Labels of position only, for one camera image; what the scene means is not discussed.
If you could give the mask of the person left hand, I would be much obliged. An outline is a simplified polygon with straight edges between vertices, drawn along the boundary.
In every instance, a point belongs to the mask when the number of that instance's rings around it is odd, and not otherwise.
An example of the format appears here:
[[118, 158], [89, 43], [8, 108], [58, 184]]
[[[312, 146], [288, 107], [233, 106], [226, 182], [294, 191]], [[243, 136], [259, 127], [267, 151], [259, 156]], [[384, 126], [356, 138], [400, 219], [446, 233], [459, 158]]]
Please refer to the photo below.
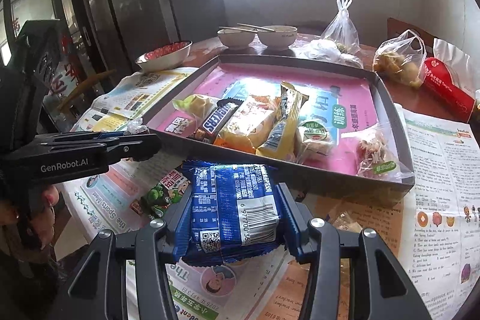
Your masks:
[[22, 249], [43, 250], [54, 238], [54, 208], [58, 202], [59, 191], [56, 186], [46, 186], [41, 192], [40, 210], [28, 218], [10, 201], [1, 200], [1, 226], [13, 228], [13, 232], [24, 235], [19, 238]]

